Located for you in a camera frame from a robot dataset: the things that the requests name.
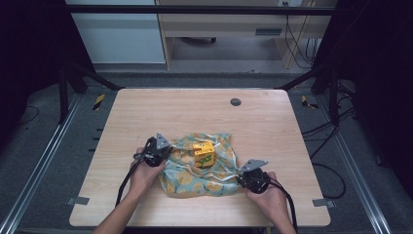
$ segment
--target wooden table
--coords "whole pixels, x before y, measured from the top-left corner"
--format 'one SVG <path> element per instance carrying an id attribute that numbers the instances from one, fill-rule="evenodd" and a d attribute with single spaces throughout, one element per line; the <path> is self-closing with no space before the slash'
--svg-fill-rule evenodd
<path id="1" fill-rule="evenodd" d="M 242 104 L 233 106 L 232 98 Z M 96 226 L 113 210 L 132 154 L 147 138 L 161 133 L 169 140 L 189 133 L 230 133 L 239 166 L 248 159 L 268 160 L 288 191 L 299 226 L 330 221 L 319 183 L 288 95 L 279 90 L 125 89 L 119 92 L 86 175 L 70 223 Z M 241 191 L 226 197 L 176 199 L 155 181 L 128 226 L 268 226 L 271 223 Z"/>

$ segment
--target forearm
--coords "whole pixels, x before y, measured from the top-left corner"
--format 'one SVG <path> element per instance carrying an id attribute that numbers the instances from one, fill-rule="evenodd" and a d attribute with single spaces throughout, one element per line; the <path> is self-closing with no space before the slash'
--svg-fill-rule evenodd
<path id="1" fill-rule="evenodd" d="M 93 234 L 122 233 L 127 226 L 140 196 L 127 194 L 109 216 L 94 230 Z"/>

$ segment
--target wall socket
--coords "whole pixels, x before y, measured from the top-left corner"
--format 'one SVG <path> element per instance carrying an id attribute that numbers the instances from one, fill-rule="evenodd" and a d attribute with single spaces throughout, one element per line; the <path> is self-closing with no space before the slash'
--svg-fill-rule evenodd
<path id="1" fill-rule="evenodd" d="M 303 0 L 279 0 L 277 7 L 284 7 L 282 3 L 287 3 L 288 7 L 300 7 Z"/>

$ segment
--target white cabinet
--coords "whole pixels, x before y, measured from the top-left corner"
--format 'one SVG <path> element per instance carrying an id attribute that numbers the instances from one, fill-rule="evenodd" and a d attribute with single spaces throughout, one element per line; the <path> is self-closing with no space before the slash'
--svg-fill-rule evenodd
<path id="1" fill-rule="evenodd" d="M 153 0 L 66 0 L 66 4 L 154 5 Z M 72 14 L 97 63 L 165 63 L 157 15 Z"/>

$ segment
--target small black object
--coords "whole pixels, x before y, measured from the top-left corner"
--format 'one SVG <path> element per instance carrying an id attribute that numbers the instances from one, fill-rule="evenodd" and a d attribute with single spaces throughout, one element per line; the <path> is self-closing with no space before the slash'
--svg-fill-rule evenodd
<path id="1" fill-rule="evenodd" d="M 158 167 L 162 161 L 168 158 L 172 147 L 158 149 L 157 140 L 152 136 L 146 142 L 146 145 L 141 153 L 143 160 L 150 167 Z"/>
<path id="2" fill-rule="evenodd" d="M 263 193 L 270 185 L 270 177 L 267 173 L 262 172 L 260 168 L 251 172 L 244 172 L 237 176 L 237 182 L 243 187 L 249 189 L 253 193 Z"/>
<path id="3" fill-rule="evenodd" d="M 232 98 L 231 99 L 231 104 L 234 105 L 234 106 L 239 106 L 239 105 L 241 105 L 241 100 L 238 99 L 238 98 Z"/>

